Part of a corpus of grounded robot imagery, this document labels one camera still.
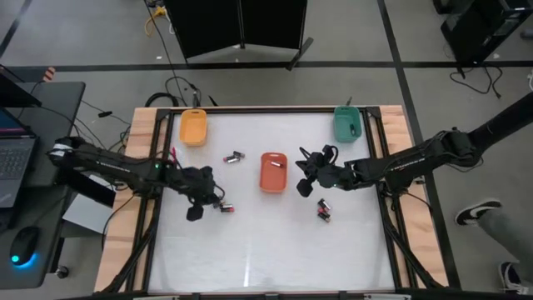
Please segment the gray pants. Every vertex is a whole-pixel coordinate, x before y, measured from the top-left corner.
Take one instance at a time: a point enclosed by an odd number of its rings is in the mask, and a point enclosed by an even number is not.
[[[480,217],[480,227],[512,254],[520,263],[513,264],[522,285],[533,287],[533,234],[530,227],[517,224],[501,209],[491,209]]]

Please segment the sneaker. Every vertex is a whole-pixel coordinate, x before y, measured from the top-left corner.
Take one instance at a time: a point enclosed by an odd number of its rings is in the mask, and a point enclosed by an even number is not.
[[[526,295],[528,293],[529,288],[522,285],[522,281],[512,262],[503,262],[500,264],[498,271],[506,293],[518,295]]]
[[[467,207],[457,213],[456,223],[457,225],[476,225],[477,221],[483,216],[484,213],[491,209],[501,208],[501,202],[497,199],[488,199],[482,203],[476,204],[471,207]]]

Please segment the person's leg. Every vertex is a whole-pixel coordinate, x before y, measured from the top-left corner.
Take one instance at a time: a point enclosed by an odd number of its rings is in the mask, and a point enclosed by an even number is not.
[[[525,286],[533,283],[533,235],[526,227],[505,215],[501,203],[488,199],[483,203],[463,209],[457,214],[456,223],[465,225],[479,224],[485,232],[520,261],[504,262],[499,271],[506,288],[519,293],[527,293]]]

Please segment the white table surface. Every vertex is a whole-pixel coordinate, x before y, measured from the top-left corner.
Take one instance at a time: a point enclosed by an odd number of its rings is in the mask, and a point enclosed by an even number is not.
[[[188,222],[187,198],[166,189],[153,254],[150,293],[301,292],[394,288],[376,189],[345,192],[313,184],[309,198],[296,185],[303,172],[298,150],[339,147],[336,164],[370,156],[365,130],[354,143],[338,143],[332,113],[209,114],[207,143],[187,147],[175,118],[171,145],[183,167],[211,166],[234,213],[204,207]],[[240,162],[222,158],[236,150]],[[288,183],[281,194],[259,188],[261,155],[285,153]],[[333,207],[331,222],[316,203]]]

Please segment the laptop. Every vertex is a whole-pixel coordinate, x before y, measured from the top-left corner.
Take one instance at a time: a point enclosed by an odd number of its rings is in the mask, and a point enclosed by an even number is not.
[[[37,136],[0,107],[0,208],[12,208]]]

